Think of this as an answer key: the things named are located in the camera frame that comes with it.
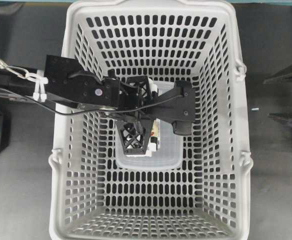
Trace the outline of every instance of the robotic arm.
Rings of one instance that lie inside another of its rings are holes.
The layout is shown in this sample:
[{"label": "robotic arm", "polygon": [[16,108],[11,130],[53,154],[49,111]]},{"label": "robotic arm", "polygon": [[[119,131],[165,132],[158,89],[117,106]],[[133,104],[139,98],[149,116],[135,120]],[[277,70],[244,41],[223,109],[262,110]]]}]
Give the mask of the robotic arm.
[{"label": "robotic arm", "polygon": [[[192,133],[195,89],[190,82],[176,81],[173,89],[159,95],[154,82],[145,75],[127,77],[123,82],[109,70],[108,76],[100,79],[75,59],[51,55],[46,58],[44,77],[49,79],[45,85],[48,101],[82,110],[76,114],[99,112],[115,119],[125,155],[145,155],[156,119],[170,123],[174,134]],[[13,94],[45,106],[28,97],[33,96],[35,84],[0,69],[0,97]]]}]

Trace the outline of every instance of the black cable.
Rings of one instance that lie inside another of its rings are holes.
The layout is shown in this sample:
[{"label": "black cable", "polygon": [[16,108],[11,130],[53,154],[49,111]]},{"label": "black cable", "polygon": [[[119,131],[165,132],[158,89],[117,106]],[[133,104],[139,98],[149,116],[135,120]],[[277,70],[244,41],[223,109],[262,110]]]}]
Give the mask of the black cable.
[{"label": "black cable", "polygon": [[56,111],[55,109],[53,109],[53,108],[51,108],[51,107],[49,107],[49,106],[47,106],[47,105],[45,105],[45,104],[43,104],[41,102],[38,102],[38,101],[36,101],[35,99],[33,99],[31,97],[20,95],[20,94],[18,94],[16,92],[10,91],[10,90],[2,88],[2,87],[0,87],[0,90],[6,91],[6,92],[8,92],[10,94],[14,94],[14,95],[19,96],[21,98],[28,99],[28,100],[34,102],[35,104],[43,107],[44,109],[46,109],[46,110],[48,110],[50,112],[53,112],[55,114],[62,115],[62,116],[75,116],[75,115],[81,115],[81,114],[90,113],[90,112],[115,113],[115,114],[131,113],[131,112],[136,112],[136,111],[139,111],[139,110],[142,110],[142,109],[154,107],[154,106],[166,103],[166,102],[171,101],[171,100],[176,99],[176,98],[183,97],[183,95],[175,95],[175,96],[172,96],[172,97],[167,98],[165,100],[162,100],[162,101],[159,101],[159,102],[156,102],[156,103],[152,103],[152,104],[148,104],[148,105],[144,105],[144,106],[141,106],[141,107],[137,107],[137,108],[134,108],[134,109],[126,109],[126,110],[91,109],[91,110],[79,111],[79,112],[74,112],[74,113],[63,113],[63,112],[60,112],[60,111]]}]

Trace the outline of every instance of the dark gray surface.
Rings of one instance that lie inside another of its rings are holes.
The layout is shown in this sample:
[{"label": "dark gray surface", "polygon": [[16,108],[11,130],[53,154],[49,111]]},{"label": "dark gray surface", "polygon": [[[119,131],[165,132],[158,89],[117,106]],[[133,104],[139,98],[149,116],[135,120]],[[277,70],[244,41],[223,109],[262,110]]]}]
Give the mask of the dark gray surface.
[{"label": "dark gray surface", "polygon": [[[292,84],[262,85],[292,64],[292,6],[235,6],[246,78],[251,175],[250,240],[292,239],[292,130],[267,118],[292,112]],[[11,64],[44,67],[60,54],[66,4],[27,3],[11,15],[0,10],[0,57]],[[54,116],[30,104],[2,104],[11,112],[9,147],[0,154],[0,240],[50,239]]]}]

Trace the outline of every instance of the screw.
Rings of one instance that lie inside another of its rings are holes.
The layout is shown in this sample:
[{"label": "screw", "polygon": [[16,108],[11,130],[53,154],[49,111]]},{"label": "screw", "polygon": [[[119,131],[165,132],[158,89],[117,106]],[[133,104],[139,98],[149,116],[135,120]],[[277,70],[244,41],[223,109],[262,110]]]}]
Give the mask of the screw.
[{"label": "screw", "polygon": [[101,96],[103,94],[103,90],[101,90],[100,88],[96,88],[95,89],[95,95],[96,96]]}]

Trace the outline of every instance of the plastic clip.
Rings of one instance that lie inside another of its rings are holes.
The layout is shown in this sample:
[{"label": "plastic clip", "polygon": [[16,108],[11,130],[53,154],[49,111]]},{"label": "plastic clip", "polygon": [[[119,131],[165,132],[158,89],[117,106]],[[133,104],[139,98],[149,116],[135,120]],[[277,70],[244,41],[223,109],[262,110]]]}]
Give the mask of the plastic clip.
[{"label": "plastic clip", "polygon": [[45,84],[48,84],[47,77],[40,76],[33,72],[27,73],[25,77],[27,80],[35,83],[34,93],[32,94],[34,100],[38,101],[40,99],[40,101],[44,103],[47,99],[47,94],[45,92]]}]

